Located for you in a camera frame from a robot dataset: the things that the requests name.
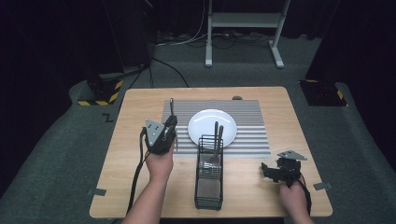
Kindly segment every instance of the striped metal tray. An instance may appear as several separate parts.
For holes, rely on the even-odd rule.
[[[177,115],[177,150],[175,157],[196,157],[198,146],[189,137],[192,116],[201,110],[218,109],[233,117],[237,132],[233,142],[224,148],[224,158],[269,158],[271,151],[259,101],[212,100],[174,101]],[[170,116],[169,102],[163,103],[163,123]]]

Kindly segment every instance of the table surface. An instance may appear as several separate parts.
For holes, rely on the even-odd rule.
[[[219,211],[196,209],[194,203],[196,158],[174,158],[174,169],[168,181],[162,217],[286,217],[279,199],[279,187],[264,178],[261,163],[276,168],[277,153],[294,150],[308,158],[302,161],[308,190],[312,198],[312,217],[332,214],[332,206],[321,183],[317,166],[304,138],[289,95],[283,87],[134,89],[125,93],[117,124],[110,141],[97,188],[106,195],[94,195],[92,217],[125,217],[134,171],[139,163],[139,134],[146,119],[161,122],[163,103],[177,100],[258,100],[267,130],[272,158],[224,159],[224,200]],[[135,199],[149,181],[143,166]]]

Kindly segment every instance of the gray carpet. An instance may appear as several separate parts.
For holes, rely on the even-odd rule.
[[[213,67],[205,68],[205,48],[163,46],[154,57],[173,65],[191,87],[283,86],[290,95],[333,207],[316,223],[394,223],[396,175],[387,164],[354,105],[347,85],[337,83],[346,107],[309,106],[299,86],[319,39],[281,38],[285,68],[277,69],[266,42],[237,43],[214,49]],[[215,39],[218,47],[230,41]],[[153,62],[155,88],[185,87],[171,68]],[[114,105],[79,106],[84,82],[70,90],[74,104],[46,132],[0,201],[0,223],[111,223],[89,215],[92,196],[117,121],[121,99],[136,76],[124,78]],[[149,70],[132,88],[150,88]],[[263,223],[259,219],[229,223]]]

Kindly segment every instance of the forearm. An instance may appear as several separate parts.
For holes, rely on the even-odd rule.
[[[158,224],[165,191],[166,182],[150,180],[122,223]]]

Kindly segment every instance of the wire basket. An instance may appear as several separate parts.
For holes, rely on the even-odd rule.
[[[220,210],[223,201],[223,141],[215,135],[199,139],[195,178],[195,207]]]

